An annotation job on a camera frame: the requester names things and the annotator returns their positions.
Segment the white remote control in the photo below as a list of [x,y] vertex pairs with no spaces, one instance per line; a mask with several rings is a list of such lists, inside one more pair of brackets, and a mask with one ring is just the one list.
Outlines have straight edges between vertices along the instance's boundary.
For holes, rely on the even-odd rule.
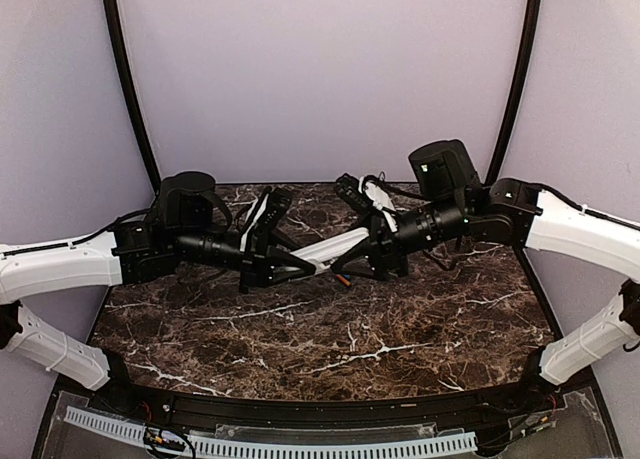
[[326,272],[339,257],[368,237],[369,231],[361,227],[302,247],[292,251],[291,254],[312,264],[315,267],[314,275],[319,275]]

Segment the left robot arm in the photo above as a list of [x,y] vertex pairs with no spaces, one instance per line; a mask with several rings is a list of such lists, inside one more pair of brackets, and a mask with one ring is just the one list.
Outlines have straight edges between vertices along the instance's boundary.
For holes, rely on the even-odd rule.
[[84,237],[1,248],[1,347],[66,376],[120,415],[141,406],[121,356],[71,338],[23,304],[41,293],[85,286],[142,284],[169,276],[182,263],[240,274],[240,288],[267,287],[312,276],[318,262],[292,250],[275,230],[290,205],[282,189],[266,188],[247,223],[232,228],[232,214],[215,179],[197,171],[161,182],[151,206],[128,213]]

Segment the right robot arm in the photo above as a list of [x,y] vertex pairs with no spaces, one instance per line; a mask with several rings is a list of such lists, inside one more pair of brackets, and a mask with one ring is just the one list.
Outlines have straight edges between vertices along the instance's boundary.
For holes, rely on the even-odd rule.
[[579,205],[546,185],[513,178],[484,185],[458,139],[422,146],[408,160],[425,203],[406,213],[367,198],[365,188],[380,183],[374,176],[337,180],[337,194],[370,229],[332,264],[335,273],[377,280],[403,276],[410,254],[472,237],[560,253],[624,275],[620,291],[598,314],[529,356],[522,382],[510,392],[511,405],[521,413],[534,411],[549,388],[638,339],[638,224]]

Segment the orange battery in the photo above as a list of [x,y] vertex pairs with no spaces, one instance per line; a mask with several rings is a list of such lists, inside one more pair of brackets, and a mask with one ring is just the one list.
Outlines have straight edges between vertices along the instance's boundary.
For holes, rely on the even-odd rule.
[[343,276],[343,275],[337,275],[336,278],[342,283],[344,284],[346,287],[350,287],[351,286],[351,281],[348,277]]

